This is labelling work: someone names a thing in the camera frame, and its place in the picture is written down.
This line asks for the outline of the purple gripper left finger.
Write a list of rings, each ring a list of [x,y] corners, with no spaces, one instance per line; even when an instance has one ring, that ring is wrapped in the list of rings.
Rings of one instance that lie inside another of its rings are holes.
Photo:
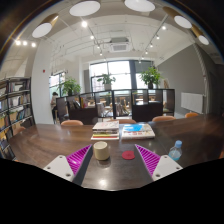
[[[92,145],[87,145],[68,156],[57,156],[44,167],[44,170],[81,185],[92,155]]]

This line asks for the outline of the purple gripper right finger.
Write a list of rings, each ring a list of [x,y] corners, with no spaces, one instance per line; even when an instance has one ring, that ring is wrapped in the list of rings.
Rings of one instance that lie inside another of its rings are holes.
[[[140,145],[135,145],[135,147],[147,173],[153,181],[159,180],[182,169],[182,167],[168,155],[159,156]]]

